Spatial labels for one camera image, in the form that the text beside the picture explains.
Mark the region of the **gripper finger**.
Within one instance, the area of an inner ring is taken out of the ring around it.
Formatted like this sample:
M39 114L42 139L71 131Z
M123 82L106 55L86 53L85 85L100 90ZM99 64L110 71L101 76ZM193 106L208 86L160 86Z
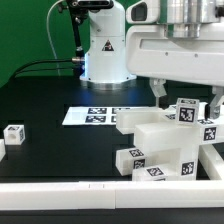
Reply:
M165 83L165 79L151 78L149 80L149 85L156 99L156 106L159 108L165 108L167 104Z
M217 119L220 116L221 105L224 103L224 87L213 86L212 93L214 95L212 101L205 106L206 119Z

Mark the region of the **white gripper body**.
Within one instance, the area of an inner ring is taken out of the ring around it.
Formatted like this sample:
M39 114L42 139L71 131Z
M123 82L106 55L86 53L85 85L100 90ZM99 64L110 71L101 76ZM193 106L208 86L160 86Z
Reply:
M126 21L130 73L224 86L224 0L139 0Z

